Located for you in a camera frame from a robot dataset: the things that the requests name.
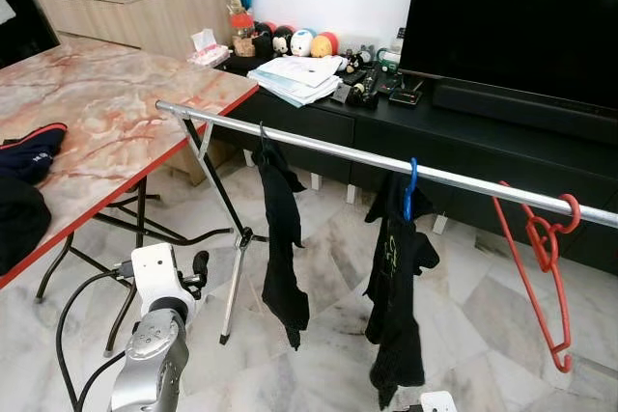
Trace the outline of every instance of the black clothing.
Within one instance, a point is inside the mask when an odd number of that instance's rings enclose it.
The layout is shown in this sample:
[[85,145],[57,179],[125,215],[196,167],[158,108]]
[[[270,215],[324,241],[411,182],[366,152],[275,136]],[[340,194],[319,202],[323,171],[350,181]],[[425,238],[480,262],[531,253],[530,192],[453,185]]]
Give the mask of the black clothing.
[[290,171],[277,144],[266,136],[254,151],[253,160],[262,177],[268,220],[270,256],[262,299],[285,325],[290,345],[298,349],[299,330],[306,330],[309,322],[309,299],[296,285],[292,262],[292,244],[302,247],[300,216],[292,192],[305,188]]
[[60,151],[67,127],[48,124],[17,140],[0,145],[0,176],[35,184],[45,179],[53,157]]
[[[371,343],[379,343],[370,379],[378,388],[380,409],[390,403],[398,385],[425,383],[418,324],[413,313],[413,277],[421,274],[420,266],[435,267],[439,257],[427,236],[404,219],[409,180],[410,176],[390,174],[365,218],[366,222],[382,218],[365,292],[374,302],[365,335]],[[414,219],[430,212],[431,203],[415,189]]]
[[37,247],[50,221],[39,190],[19,179],[0,176],[0,275]]

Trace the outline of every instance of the blue hanger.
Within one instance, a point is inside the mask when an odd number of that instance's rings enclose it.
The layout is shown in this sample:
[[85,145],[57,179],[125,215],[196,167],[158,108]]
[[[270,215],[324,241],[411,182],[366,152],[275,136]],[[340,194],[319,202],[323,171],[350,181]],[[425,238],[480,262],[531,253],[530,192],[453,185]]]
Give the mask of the blue hanger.
[[416,180],[418,178],[418,173],[416,170],[416,167],[417,167],[416,158],[412,158],[410,160],[410,164],[412,165],[412,176],[409,182],[409,186],[406,187],[406,193],[404,195],[404,218],[408,222],[410,222],[412,218],[414,217],[412,214],[412,211],[413,211],[412,195],[414,193],[414,189],[416,188]]

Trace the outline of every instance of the soundbar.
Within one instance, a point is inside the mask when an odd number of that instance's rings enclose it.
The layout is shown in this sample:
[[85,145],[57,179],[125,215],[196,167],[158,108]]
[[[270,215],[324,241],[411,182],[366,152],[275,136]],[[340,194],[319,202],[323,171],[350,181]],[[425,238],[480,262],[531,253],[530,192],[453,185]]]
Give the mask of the soundbar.
[[618,111],[550,96],[440,79],[433,105],[618,145]]

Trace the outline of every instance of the tiled floor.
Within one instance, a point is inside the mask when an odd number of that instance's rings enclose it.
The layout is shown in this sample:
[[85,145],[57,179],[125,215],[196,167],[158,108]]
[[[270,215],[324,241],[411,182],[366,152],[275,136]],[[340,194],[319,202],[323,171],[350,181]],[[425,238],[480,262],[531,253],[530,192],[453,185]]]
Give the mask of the tiled floor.
[[[239,160],[220,171],[241,219],[267,231],[262,186],[256,169]],[[300,173],[305,185],[309,175]],[[162,194],[149,203],[155,220],[188,235],[226,224],[211,189],[188,186],[168,170],[149,177],[149,190]],[[261,294],[267,247],[251,245],[240,283],[232,337],[218,344],[232,273],[232,238],[177,248],[188,271],[199,249],[211,251],[208,301],[189,330],[189,364],[183,373],[179,410],[322,412],[378,410],[369,369],[376,348],[363,332],[371,311],[362,296],[371,270],[378,224],[365,224],[371,201],[345,203],[346,187],[325,179],[323,189],[297,195],[305,248],[295,252],[300,288],[309,294],[311,321],[294,352]],[[618,278],[562,260],[571,308],[575,367],[553,366],[536,318],[504,240],[449,221],[442,236],[430,232],[432,217],[419,229],[429,235],[440,265],[415,282],[415,314],[421,327],[427,385],[398,391],[390,410],[417,403],[421,392],[448,390],[461,412],[616,412],[618,410]],[[106,264],[126,260],[133,237],[91,221],[75,237],[78,248]],[[553,283],[522,247],[551,326],[560,336]],[[0,291],[0,410],[68,411],[56,365],[54,332],[58,315],[79,282],[95,273],[75,257],[53,276],[43,304],[35,305],[39,279],[50,253]],[[65,349],[78,388],[104,359],[107,331],[126,290],[100,281],[77,300],[66,327]],[[117,348],[122,349],[137,319],[129,312]],[[120,366],[105,373],[87,401],[88,411],[107,410]]]

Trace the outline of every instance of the marble table top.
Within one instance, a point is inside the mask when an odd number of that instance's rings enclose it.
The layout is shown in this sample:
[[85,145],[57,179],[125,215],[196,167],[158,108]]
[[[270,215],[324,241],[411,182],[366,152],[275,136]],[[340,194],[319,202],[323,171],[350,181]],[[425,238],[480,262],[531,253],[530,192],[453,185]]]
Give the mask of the marble table top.
[[244,77],[86,39],[0,69],[0,139],[69,127],[38,185],[49,229],[0,288],[186,144],[177,120],[156,110],[158,99],[225,114],[257,89]]

